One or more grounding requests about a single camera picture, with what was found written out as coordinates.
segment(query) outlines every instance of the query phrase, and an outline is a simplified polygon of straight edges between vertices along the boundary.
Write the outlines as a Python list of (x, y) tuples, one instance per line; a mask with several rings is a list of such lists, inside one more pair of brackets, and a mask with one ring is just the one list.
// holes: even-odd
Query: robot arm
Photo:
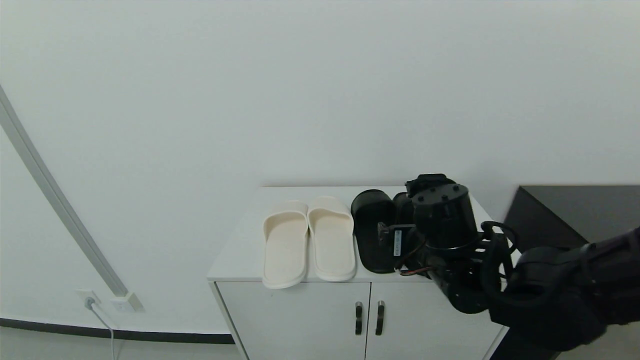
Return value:
[[(487, 237), (492, 225), (481, 225)], [(492, 241), (483, 261), (492, 321), (542, 347), (567, 351), (599, 338), (610, 324), (640, 320), (640, 227), (578, 249), (528, 250), (507, 270), (501, 291), (492, 279), (500, 265), (510, 268), (506, 246)]]
[[(458, 311), (488, 309), (493, 322), (555, 351), (591, 343), (610, 324), (640, 321), (640, 227), (578, 249), (534, 248), (514, 266), (516, 232), (498, 222), (478, 231), (466, 187), (443, 174), (420, 175), (406, 187), (416, 246), (397, 268), (430, 277)], [(511, 248), (494, 227), (510, 233)]]

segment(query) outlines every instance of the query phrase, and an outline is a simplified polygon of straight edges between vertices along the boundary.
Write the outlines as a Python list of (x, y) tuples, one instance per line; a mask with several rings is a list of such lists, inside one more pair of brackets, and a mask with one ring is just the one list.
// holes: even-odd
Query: cabinet door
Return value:
[[(379, 301), (385, 308), (377, 335)], [(482, 360), (501, 328), (488, 311), (458, 312), (432, 282), (373, 283), (366, 360)]]
[(364, 360), (369, 282), (303, 282), (281, 290), (218, 282), (218, 289), (249, 360)]

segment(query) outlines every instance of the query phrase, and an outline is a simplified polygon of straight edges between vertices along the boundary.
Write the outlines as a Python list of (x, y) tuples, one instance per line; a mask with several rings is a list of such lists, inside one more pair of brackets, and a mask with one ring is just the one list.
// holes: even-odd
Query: white cabinet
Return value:
[[(487, 313), (457, 312), (425, 277), (374, 274), (357, 257), (354, 278), (325, 282), (314, 272), (310, 246), (302, 283), (282, 290), (262, 285), (262, 221), (274, 205), (293, 199), (308, 203), (319, 195), (349, 205), (366, 189), (261, 188), (253, 196), (207, 276), (240, 354), (248, 360), (488, 359), (505, 333), (502, 327), (491, 323)], [(400, 186), (379, 189), (390, 197), (404, 191)], [(491, 220), (475, 199), (471, 203), (478, 224)], [(376, 335), (379, 301), (385, 314)], [(362, 333), (356, 335), (359, 302)]]
[[(251, 360), (363, 360), (370, 283), (306, 282), (270, 290), (261, 282), (219, 282)], [(356, 335), (356, 304), (363, 307)]]
[[(381, 329), (376, 321), (379, 305), (384, 306)], [(458, 312), (432, 282), (373, 283), (367, 360), (480, 360), (501, 328), (487, 311)]]

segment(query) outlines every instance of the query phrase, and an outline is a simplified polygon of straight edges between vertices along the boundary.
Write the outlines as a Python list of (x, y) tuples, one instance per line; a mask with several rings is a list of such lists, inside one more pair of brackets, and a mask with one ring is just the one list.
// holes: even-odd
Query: pair of slippers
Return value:
[(309, 205), (288, 201), (274, 207), (263, 224), (266, 246), (262, 283), (284, 289), (307, 274), (307, 240), (314, 246), (316, 275), (345, 281), (356, 273), (353, 217), (335, 197), (321, 196)]
[(381, 225), (413, 224), (413, 204), (406, 192), (393, 198), (377, 189), (366, 190), (353, 199), (351, 215), (355, 219), (355, 236), (362, 265), (377, 274), (395, 272), (402, 254), (415, 247), (408, 241), (383, 243)]

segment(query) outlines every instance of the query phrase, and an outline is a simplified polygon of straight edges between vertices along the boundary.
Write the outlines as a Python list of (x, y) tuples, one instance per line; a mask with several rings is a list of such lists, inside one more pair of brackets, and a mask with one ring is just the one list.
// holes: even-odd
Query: label sticker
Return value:
[(400, 256), (402, 251), (402, 230), (396, 230), (394, 234), (394, 256)]

